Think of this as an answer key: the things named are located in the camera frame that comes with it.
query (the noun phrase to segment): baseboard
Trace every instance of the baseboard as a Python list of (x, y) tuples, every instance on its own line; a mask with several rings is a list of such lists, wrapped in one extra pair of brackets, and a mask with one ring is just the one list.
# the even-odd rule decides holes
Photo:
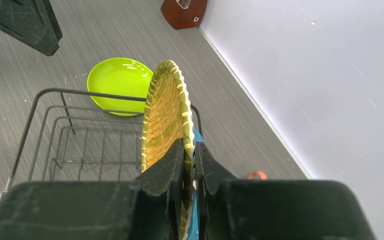
[(304, 173), (305, 177), (308, 179), (312, 179), (309, 172), (305, 169), (301, 161), (298, 159), (298, 157), (294, 154), (294, 152), (291, 150), (289, 145), (286, 143), (284, 138), (280, 135), (279, 131), (275, 128), (275, 126), (272, 124), (272, 122), (269, 120), (267, 115), (264, 113), (264, 111), (261, 109), (261, 107), (257, 104), (257, 102), (254, 100), (253, 96), (251, 96), (250, 92), (245, 88), (245, 86), (242, 84), (241, 80), (238, 78), (238, 76), (233, 72), (232, 68), (229, 66), (229, 64), (226, 62), (226, 60), (223, 58), (223, 56), (220, 54), (219, 50), (216, 48), (216, 46), (211, 42), (211, 40), (208, 38), (208, 36), (205, 34), (205, 32), (202, 30), (202, 28), (199, 28), (202, 35), (204, 36), (205, 40), (208, 42), (208, 44), (212, 47), (214, 52), (217, 54), (217, 56), (221, 59), (223, 64), (226, 66), (226, 68), (229, 70), (230, 74), (234, 77), (236, 82), (239, 84), (239, 86), (242, 88), (242, 90), (245, 92), (245, 94), (248, 96), (248, 98), (251, 100), (252, 104), (255, 106), (255, 108), (258, 110), (258, 112), (261, 114), (262, 118), (267, 122), (267, 124), (270, 126), (276, 137), (279, 139), (279, 141), (282, 143), (286, 151), (289, 153), (289, 155), (292, 157), (292, 159), (296, 162), (299, 169)]

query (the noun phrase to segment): round bamboo tray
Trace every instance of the round bamboo tray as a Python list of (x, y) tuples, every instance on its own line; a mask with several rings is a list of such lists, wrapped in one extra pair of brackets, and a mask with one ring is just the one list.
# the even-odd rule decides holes
[(160, 160), (176, 139), (183, 138), (184, 175), (179, 239), (185, 239), (190, 225), (194, 167), (194, 123), (191, 102), (182, 71), (171, 60), (155, 70), (146, 96), (143, 115), (141, 170)]

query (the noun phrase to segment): green plate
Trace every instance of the green plate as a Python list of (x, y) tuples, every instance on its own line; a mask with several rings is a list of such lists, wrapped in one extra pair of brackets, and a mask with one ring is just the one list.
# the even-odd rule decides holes
[[(115, 57), (98, 63), (87, 77), (89, 92), (146, 98), (153, 72), (143, 63), (124, 57)], [(143, 113), (145, 102), (92, 96), (102, 109)], [(132, 113), (111, 112), (119, 116)]]

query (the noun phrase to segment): wire rack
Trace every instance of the wire rack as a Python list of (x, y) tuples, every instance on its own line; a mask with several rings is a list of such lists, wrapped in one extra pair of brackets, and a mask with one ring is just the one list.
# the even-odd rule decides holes
[[(13, 185), (23, 182), (128, 181), (140, 174), (143, 112), (101, 109), (90, 96), (115, 99), (120, 104), (146, 101), (62, 88), (41, 91), (34, 98), (0, 199)], [(191, 108), (202, 132), (199, 112)]]

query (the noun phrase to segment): orange object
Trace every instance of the orange object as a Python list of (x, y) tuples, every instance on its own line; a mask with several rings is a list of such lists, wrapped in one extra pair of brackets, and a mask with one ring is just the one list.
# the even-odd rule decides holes
[(267, 180), (267, 176), (263, 171), (257, 170), (257, 171), (253, 171), (249, 175), (248, 179)]

